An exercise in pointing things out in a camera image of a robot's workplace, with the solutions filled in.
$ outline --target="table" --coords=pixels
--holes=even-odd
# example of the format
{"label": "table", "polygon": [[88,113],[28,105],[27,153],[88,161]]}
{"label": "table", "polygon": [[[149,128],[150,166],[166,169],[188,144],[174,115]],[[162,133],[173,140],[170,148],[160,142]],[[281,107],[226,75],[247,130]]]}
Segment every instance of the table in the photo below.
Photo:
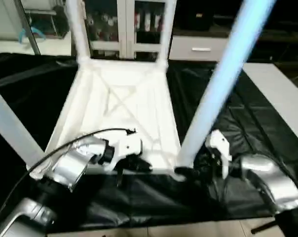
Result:
{"label": "table", "polygon": [[[167,77],[181,141],[214,65],[170,62]],[[0,54],[0,79],[9,78],[7,81],[12,82],[24,77],[2,85],[0,93],[42,148],[48,143],[76,70],[75,60],[71,57]],[[244,70],[251,74],[251,69]],[[277,113],[282,113],[280,108],[272,105],[272,100],[267,100],[266,91],[262,89],[267,98],[256,87],[259,81],[254,79],[253,82],[244,72],[241,73],[214,128],[224,133],[233,155],[258,151],[274,156],[289,167],[298,182],[298,137]],[[5,175],[7,178],[0,182],[0,204],[16,178],[25,171],[21,160],[0,137],[1,152],[5,158],[0,158],[0,167],[5,167],[5,171],[0,177]],[[65,210],[66,218],[54,231],[270,216],[257,191],[238,179],[229,182],[226,206],[216,200],[211,184],[177,182],[166,175],[128,175],[123,178],[121,187],[116,183],[115,175],[85,176],[72,199],[67,200],[72,205]],[[28,192],[31,185],[32,180],[27,180],[20,187],[6,212]]]}

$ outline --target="cabinet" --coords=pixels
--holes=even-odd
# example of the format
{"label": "cabinet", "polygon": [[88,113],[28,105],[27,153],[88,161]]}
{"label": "cabinet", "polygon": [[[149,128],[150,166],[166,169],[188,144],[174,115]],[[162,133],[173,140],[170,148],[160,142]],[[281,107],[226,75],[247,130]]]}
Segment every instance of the cabinet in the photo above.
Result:
{"label": "cabinet", "polygon": [[166,0],[84,0],[85,24],[96,58],[155,60]]}

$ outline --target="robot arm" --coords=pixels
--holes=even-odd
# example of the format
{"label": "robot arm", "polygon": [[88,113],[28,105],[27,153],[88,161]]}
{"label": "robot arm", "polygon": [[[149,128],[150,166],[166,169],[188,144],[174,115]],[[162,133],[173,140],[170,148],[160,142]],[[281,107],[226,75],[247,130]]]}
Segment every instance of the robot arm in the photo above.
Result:
{"label": "robot arm", "polygon": [[88,164],[96,164],[105,172],[129,155],[142,153],[137,133],[129,134],[113,146],[94,136],[76,142],[37,181],[37,192],[24,198],[0,227],[0,237],[43,237],[58,219],[62,203],[74,190]]}
{"label": "robot arm", "polygon": [[222,176],[225,179],[230,168],[239,169],[242,179],[251,183],[270,208],[279,214],[298,207],[298,188],[291,178],[269,157],[260,154],[243,155],[238,164],[232,164],[229,143],[219,130],[206,138],[206,147],[215,157],[220,157]]}

